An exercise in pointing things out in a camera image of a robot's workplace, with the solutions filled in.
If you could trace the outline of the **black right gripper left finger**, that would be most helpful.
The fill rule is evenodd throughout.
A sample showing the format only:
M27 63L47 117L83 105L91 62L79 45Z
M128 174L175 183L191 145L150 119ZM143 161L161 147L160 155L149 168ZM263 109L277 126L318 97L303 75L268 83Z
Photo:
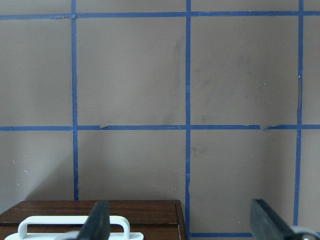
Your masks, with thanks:
M78 240L108 240L110 236L110 212L107 201L95 203L84 225L81 227Z

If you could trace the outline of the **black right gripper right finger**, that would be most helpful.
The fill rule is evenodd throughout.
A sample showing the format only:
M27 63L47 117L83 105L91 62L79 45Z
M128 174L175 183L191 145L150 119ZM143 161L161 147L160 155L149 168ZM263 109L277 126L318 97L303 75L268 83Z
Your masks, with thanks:
M300 239L300 234L295 233L263 199L251 200L250 232L255 240Z

